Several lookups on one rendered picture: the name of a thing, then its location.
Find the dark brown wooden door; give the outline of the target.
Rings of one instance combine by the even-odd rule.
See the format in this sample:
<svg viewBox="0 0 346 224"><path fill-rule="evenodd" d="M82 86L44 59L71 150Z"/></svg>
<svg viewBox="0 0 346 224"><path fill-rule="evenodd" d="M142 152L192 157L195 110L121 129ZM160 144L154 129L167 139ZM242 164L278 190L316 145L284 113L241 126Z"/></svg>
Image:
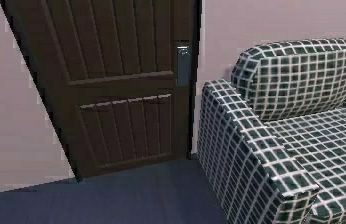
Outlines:
<svg viewBox="0 0 346 224"><path fill-rule="evenodd" d="M77 180L190 155L200 3L0 0Z"/></svg>

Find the green white checked sofa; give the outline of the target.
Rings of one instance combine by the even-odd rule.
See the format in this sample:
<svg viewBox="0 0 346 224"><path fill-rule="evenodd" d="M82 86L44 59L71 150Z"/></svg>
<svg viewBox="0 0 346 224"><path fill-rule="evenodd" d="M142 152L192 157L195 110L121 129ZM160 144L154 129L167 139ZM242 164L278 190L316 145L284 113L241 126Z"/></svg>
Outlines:
<svg viewBox="0 0 346 224"><path fill-rule="evenodd" d="M243 51L203 86L198 157L228 224L346 224L346 38Z"/></svg>

